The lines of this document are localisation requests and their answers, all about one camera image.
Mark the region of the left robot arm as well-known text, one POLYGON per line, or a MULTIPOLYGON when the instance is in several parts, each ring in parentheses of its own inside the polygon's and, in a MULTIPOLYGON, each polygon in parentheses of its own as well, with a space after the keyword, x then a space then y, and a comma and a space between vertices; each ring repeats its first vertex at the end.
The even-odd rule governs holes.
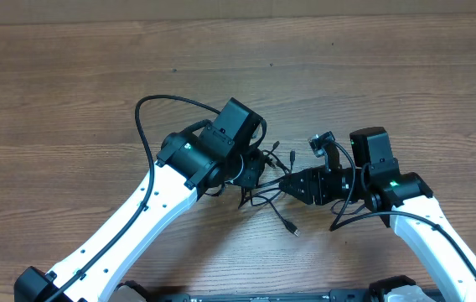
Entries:
POLYGON ((22 301, 108 301, 157 236, 208 189, 246 182, 266 120, 230 99, 215 120, 170 133, 158 154, 145 150, 149 170, 116 212, 78 249, 48 272, 28 267, 15 281, 22 301))

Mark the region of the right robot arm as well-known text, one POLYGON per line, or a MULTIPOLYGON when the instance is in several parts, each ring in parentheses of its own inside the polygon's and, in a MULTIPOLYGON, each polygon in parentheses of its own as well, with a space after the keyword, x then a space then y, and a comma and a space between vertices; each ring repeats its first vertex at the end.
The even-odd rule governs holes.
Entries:
POLYGON ((476 301, 476 255, 423 178, 400 171, 387 131, 363 128, 349 139, 346 150, 332 133, 311 137, 324 165, 285 176, 280 189, 307 205, 342 202, 330 231, 380 218, 415 253, 446 301, 476 301))

